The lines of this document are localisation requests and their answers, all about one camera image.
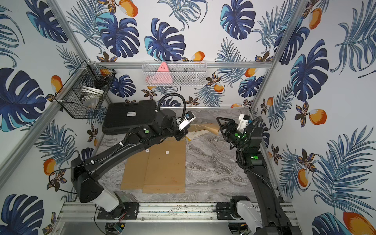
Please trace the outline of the brown kraft file bag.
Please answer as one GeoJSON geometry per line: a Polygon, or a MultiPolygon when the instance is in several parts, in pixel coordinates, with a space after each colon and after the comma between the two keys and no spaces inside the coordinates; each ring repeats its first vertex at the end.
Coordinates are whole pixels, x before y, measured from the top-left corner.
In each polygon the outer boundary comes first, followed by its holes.
{"type": "Polygon", "coordinates": [[[214,134],[218,135],[219,133],[219,125],[215,123],[210,124],[192,124],[188,128],[188,134],[186,135],[186,138],[191,141],[194,138],[197,138],[204,134],[214,134]]]}
{"type": "Polygon", "coordinates": [[[168,139],[150,148],[143,193],[185,192],[186,139],[168,139]]]}
{"type": "Polygon", "coordinates": [[[149,149],[127,159],[120,184],[120,189],[122,191],[143,189],[148,160],[149,149]]]}

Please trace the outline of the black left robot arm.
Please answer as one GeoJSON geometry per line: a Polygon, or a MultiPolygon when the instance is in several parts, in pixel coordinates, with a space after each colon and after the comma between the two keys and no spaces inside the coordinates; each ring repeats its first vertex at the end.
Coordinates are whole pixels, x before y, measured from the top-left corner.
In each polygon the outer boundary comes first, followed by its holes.
{"type": "Polygon", "coordinates": [[[86,160],[77,157],[71,161],[70,179],[80,203],[95,203],[106,212],[119,209],[120,198],[106,190],[99,183],[100,178],[133,155],[159,145],[168,138],[180,141],[186,136],[188,126],[195,116],[186,111],[185,103],[180,118],[170,109],[161,109],[162,102],[169,97],[184,100],[178,93],[163,96],[155,110],[153,123],[130,128],[122,141],[98,155],[86,160]]]}

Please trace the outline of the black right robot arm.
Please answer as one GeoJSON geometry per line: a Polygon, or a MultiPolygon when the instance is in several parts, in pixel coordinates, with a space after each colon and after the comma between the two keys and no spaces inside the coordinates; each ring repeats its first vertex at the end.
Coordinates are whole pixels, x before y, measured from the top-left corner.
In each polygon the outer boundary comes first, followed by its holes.
{"type": "Polygon", "coordinates": [[[233,196],[230,215],[244,220],[252,235],[300,235],[299,226],[292,224],[281,207],[260,151],[262,119],[250,120],[249,116],[242,116],[239,123],[225,117],[216,120],[224,140],[230,143],[231,149],[236,149],[236,163],[247,175],[258,203],[256,209],[246,197],[233,196]]]}

